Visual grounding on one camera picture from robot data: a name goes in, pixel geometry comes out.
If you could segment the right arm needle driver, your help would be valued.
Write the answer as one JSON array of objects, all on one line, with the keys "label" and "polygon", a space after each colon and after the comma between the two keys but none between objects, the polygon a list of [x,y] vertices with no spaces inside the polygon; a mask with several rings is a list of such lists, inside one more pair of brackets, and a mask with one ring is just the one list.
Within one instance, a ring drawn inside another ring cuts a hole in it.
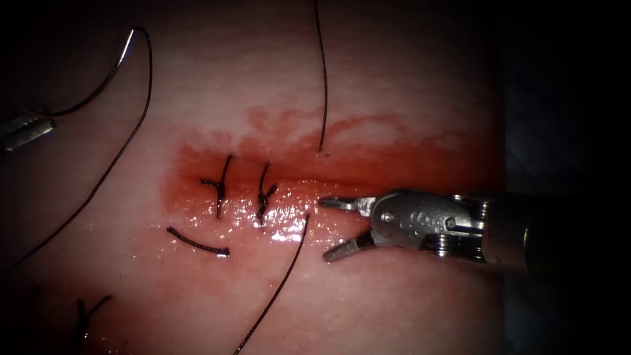
[{"label": "right arm needle driver", "polygon": [[484,262],[487,210],[488,202],[467,195],[398,189],[377,199],[371,208],[371,227],[391,245]]}]

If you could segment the right arm needle driver jaw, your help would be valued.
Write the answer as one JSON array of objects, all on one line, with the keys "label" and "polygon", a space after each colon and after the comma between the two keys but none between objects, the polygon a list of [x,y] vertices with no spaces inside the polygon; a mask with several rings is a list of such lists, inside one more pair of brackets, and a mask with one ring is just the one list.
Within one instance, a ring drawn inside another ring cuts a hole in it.
[{"label": "right arm needle driver jaw", "polygon": [[355,238],[344,241],[322,254],[322,259],[326,263],[336,262],[347,258],[358,252],[373,249],[376,243],[370,232],[362,233]]},{"label": "right arm needle driver jaw", "polygon": [[352,211],[362,217],[370,217],[376,202],[376,197],[322,197],[317,204],[324,208]]}]

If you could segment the left arm needle driver jaw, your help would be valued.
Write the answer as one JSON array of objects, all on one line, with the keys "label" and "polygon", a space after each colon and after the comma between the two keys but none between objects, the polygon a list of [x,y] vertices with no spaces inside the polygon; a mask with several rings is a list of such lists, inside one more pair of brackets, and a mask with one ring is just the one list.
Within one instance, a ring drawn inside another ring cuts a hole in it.
[{"label": "left arm needle driver jaw", "polygon": [[1,134],[1,148],[5,152],[15,149],[49,133],[55,128],[53,119],[38,119],[29,126],[10,134]]},{"label": "left arm needle driver jaw", "polygon": [[1,134],[10,134],[18,131],[26,126],[29,126],[33,122],[36,122],[38,118],[33,116],[17,116],[6,121],[1,122]]}]

